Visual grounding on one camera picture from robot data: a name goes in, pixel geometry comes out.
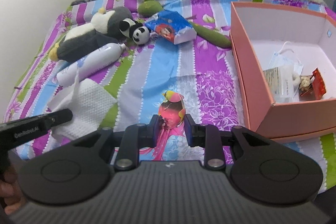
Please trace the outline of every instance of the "open cardboard box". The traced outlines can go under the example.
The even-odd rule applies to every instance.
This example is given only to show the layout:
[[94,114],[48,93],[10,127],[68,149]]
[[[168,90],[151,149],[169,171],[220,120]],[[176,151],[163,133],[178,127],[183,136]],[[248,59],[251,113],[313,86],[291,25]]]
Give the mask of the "open cardboard box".
[[[232,2],[231,39],[246,127],[282,143],[336,132],[336,22],[330,16],[291,6]],[[263,70],[286,41],[304,65],[302,75],[320,70],[327,90],[322,100],[274,101]]]

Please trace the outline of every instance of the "white spray bottle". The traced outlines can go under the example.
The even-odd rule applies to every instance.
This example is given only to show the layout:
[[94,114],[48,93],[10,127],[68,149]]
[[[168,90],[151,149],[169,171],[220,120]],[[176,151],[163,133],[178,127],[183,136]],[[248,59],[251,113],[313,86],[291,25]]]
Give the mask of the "white spray bottle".
[[77,62],[72,63],[64,70],[61,70],[56,75],[58,83],[63,87],[72,85],[75,82],[77,70],[79,70],[79,81],[88,78],[95,72],[117,61],[125,49],[126,45],[124,43],[108,43],[103,47],[100,47],[99,49],[82,57]]

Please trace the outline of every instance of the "blue snack bag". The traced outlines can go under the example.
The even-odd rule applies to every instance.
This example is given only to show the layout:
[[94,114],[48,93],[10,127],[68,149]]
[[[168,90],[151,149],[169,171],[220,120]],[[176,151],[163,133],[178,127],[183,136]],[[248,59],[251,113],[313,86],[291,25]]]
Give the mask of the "blue snack bag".
[[163,10],[152,15],[145,26],[175,45],[196,39],[192,25],[178,12]]

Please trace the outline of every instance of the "face mask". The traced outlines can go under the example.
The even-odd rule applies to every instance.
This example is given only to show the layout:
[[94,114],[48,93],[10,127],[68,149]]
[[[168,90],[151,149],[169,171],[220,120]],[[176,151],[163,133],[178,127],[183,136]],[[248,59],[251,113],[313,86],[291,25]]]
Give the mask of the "face mask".
[[296,57],[296,61],[293,61],[293,60],[291,60],[291,59],[282,55],[282,53],[284,51],[291,51],[292,53],[295,54],[295,52],[291,48],[284,49],[284,47],[287,43],[289,43],[289,42],[287,41],[283,44],[280,51],[274,52],[274,54],[272,56],[272,59],[269,63],[268,69],[273,69],[273,68],[280,67],[280,66],[285,66],[285,65],[293,65],[294,66],[294,73],[296,73],[297,75],[301,75],[302,70],[303,70],[303,64],[300,62],[300,60]]

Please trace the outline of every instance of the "metal screw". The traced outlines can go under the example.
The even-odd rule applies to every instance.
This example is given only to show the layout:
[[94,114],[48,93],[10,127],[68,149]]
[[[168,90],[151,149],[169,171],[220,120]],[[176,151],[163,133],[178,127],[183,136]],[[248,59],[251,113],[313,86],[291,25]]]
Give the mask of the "metal screw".
[[133,162],[129,159],[121,159],[117,161],[117,166],[121,168],[127,168],[130,167],[133,164]]
[[211,159],[211,160],[208,160],[208,165],[214,168],[222,167],[224,165],[224,161],[220,159]]

